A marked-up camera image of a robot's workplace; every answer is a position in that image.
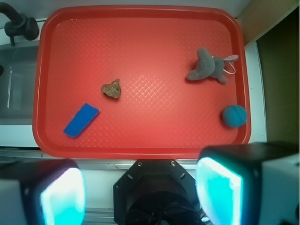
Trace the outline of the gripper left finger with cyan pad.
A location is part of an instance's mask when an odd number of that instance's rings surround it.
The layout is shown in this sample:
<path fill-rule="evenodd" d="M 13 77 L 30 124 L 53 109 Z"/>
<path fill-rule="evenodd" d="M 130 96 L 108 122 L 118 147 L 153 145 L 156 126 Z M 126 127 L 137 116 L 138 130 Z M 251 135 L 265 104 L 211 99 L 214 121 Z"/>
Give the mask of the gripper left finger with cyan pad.
<path fill-rule="evenodd" d="M 71 159 L 0 165 L 2 225 L 81 225 L 86 202 L 84 173 Z"/>

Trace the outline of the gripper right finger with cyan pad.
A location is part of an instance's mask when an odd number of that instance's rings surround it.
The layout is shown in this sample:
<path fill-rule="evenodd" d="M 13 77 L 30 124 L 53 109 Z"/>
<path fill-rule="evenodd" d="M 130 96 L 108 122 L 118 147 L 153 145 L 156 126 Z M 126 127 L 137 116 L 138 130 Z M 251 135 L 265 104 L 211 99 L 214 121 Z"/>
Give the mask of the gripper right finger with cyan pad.
<path fill-rule="evenodd" d="M 195 186 L 214 225 L 297 225 L 300 147 L 288 142 L 208 146 L 198 157 Z"/>

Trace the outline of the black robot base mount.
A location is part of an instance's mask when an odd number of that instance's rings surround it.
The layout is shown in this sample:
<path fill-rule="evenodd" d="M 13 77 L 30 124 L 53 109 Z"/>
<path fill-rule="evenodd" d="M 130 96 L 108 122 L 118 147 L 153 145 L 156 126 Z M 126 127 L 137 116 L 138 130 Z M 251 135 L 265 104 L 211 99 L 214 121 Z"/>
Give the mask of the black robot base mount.
<path fill-rule="evenodd" d="M 207 225 L 195 179 L 174 159 L 137 160 L 113 186 L 118 225 Z"/>

